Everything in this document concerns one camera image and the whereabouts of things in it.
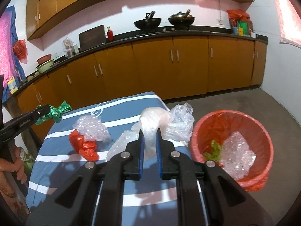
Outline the person's left hand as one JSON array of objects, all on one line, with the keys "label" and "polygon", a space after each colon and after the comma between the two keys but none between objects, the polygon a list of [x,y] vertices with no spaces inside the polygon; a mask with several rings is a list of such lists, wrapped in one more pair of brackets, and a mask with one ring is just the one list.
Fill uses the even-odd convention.
[{"label": "person's left hand", "polygon": [[20,147],[15,146],[14,154],[16,156],[15,161],[9,162],[3,158],[1,158],[1,187],[4,188],[7,186],[7,181],[3,172],[13,173],[16,172],[16,178],[22,184],[27,180],[27,176],[24,172],[24,163],[20,159]]}]

